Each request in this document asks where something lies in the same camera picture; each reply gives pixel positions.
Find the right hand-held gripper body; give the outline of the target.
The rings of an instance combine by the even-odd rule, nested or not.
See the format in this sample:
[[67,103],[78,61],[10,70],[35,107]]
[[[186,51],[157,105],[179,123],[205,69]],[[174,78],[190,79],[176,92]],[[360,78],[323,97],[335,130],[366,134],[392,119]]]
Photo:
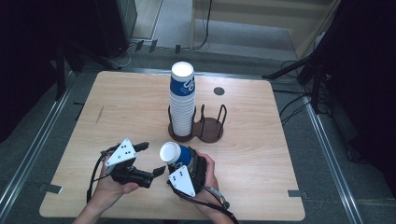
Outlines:
[[182,165],[169,175],[169,183],[173,189],[195,197],[205,186],[206,160],[197,156],[192,161],[192,167]]

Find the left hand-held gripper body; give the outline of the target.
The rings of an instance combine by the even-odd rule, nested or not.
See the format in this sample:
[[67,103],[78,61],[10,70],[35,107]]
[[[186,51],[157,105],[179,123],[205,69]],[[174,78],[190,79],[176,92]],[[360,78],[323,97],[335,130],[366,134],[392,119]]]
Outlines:
[[122,185],[134,182],[139,187],[148,189],[154,177],[152,173],[134,167],[137,153],[131,140],[125,138],[106,161],[106,175]]

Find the blue white paper cup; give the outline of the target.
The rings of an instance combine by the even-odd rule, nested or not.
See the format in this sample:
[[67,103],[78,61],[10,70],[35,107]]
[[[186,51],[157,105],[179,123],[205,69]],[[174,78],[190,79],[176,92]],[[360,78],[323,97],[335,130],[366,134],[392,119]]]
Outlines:
[[190,150],[176,142],[166,142],[160,149],[160,158],[163,162],[173,168],[191,164],[192,155]]

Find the dark wooden cup holder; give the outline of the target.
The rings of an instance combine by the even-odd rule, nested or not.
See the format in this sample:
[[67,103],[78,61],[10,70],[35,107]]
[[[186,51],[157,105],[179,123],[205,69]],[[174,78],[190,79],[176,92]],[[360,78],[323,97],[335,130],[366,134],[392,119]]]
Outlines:
[[205,115],[205,106],[202,105],[200,109],[200,118],[197,122],[194,121],[195,116],[191,119],[191,131],[186,136],[180,136],[175,133],[173,128],[173,121],[171,118],[171,109],[168,109],[168,134],[177,142],[188,142],[194,137],[197,137],[205,143],[215,143],[220,140],[224,132],[224,123],[227,118],[227,108],[221,105],[219,113],[216,118],[210,118]]

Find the stack of paper cups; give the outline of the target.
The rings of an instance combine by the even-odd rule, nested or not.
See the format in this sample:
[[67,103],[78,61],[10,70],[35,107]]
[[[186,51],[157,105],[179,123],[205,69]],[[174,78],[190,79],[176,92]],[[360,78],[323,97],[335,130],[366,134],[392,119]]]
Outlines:
[[171,68],[169,95],[172,128],[178,136],[191,133],[195,94],[193,66],[187,62],[175,63]]

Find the person's right hand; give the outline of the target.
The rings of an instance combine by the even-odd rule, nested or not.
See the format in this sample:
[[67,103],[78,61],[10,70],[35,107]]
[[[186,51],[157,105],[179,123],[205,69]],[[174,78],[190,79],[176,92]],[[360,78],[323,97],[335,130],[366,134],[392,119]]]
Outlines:
[[[209,189],[219,190],[219,182],[215,176],[215,162],[207,154],[200,151],[197,152],[197,155],[206,160],[205,186]],[[213,192],[205,189],[196,195],[196,199],[207,203],[216,203],[218,201]]]

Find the person's left hand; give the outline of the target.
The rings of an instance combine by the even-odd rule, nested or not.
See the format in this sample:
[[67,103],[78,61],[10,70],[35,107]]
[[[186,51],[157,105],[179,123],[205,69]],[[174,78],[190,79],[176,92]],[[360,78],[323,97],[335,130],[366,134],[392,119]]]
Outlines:
[[100,177],[96,188],[91,198],[91,203],[101,210],[107,210],[114,205],[124,194],[129,194],[139,188],[134,183],[120,184],[112,179],[111,176],[106,176],[106,163],[103,162]]

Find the grey tape strip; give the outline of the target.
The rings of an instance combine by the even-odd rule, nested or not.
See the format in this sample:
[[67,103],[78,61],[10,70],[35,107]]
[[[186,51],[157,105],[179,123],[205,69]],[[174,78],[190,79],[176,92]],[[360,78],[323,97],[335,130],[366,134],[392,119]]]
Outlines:
[[63,188],[61,186],[43,183],[40,185],[38,190],[42,191],[42,192],[50,192],[50,193],[54,193],[54,194],[60,194],[62,192]]
[[299,197],[303,200],[307,200],[309,198],[309,196],[306,192],[300,191],[300,190],[289,190],[288,195],[290,197]]

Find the dark cabinet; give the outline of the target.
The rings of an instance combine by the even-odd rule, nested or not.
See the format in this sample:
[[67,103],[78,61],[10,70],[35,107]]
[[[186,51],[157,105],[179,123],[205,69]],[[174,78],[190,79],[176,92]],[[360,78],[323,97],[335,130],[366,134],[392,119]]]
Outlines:
[[135,0],[95,0],[95,4],[105,41],[105,55],[115,58],[130,45],[137,20]]

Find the black tripod leg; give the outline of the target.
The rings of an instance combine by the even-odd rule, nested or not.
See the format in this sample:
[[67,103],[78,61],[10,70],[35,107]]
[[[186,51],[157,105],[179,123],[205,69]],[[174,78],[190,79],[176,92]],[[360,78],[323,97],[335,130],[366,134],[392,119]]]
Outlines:
[[308,62],[309,62],[308,58],[301,59],[301,60],[299,60],[299,61],[297,61],[297,62],[295,62],[295,63],[293,63],[293,64],[291,64],[291,65],[289,65],[289,66],[287,66],[285,68],[280,69],[279,71],[277,71],[277,72],[275,72],[275,73],[273,73],[271,75],[262,75],[262,78],[263,79],[270,79],[270,80],[277,79],[279,77],[282,77],[282,76],[286,75],[288,72],[291,72],[291,71],[296,70],[296,69],[298,69],[298,68],[300,68],[300,67],[302,67],[304,65],[307,65]]

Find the black equipment stand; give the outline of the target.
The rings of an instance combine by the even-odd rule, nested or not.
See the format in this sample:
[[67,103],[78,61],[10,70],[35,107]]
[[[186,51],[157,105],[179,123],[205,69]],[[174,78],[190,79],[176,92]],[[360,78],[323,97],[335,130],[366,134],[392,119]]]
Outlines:
[[316,48],[304,59],[304,68],[297,78],[300,85],[307,85],[310,80],[313,80],[310,98],[311,106],[316,114],[319,113],[319,90],[324,75],[323,51]]

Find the beige wooden partition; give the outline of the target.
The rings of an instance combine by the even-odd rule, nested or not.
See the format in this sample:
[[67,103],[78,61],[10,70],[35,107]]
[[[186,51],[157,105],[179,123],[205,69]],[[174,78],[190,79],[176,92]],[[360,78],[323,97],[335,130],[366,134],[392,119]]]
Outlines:
[[262,25],[288,30],[296,56],[307,55],[316,37],[328,29],[341,0],[191,0],[191,42],[194,22],[204,19]]

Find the metal floor rail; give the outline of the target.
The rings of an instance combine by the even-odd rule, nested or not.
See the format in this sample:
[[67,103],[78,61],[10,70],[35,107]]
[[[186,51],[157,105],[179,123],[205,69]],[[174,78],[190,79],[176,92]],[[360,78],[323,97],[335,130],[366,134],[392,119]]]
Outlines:
[[346,177],[333,152],[332,144],[322,125],[319,115],[317,115],[310,103],[310,98],[305,97],[307,114],[316,132],[320,147],[323,151],[325,161],[329,167],[334,185],[337,188],[341,203],[346,211],[346,216],[350,224],[364,224],[361,212],[355,201],[354,195],[347,183]]
[[61,111],[65,96],[56,100],[57,85],[50,87],[22,118],[11,135],[0,143],[0,219],[9,211],[27,176],[43,137]]

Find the black stand frame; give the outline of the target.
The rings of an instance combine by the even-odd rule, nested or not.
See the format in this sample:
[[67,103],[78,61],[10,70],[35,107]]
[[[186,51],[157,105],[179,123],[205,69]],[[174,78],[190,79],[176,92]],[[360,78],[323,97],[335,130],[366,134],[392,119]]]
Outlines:
[[81,71],[83,62],[79,56],[79,45],[76,42],[67,40],[61,42],[56,48],[56,73],[57,73],[57,93],[55,100],[61,99],[65,92],[65,70],[64,63],[67,62],[73,71]]

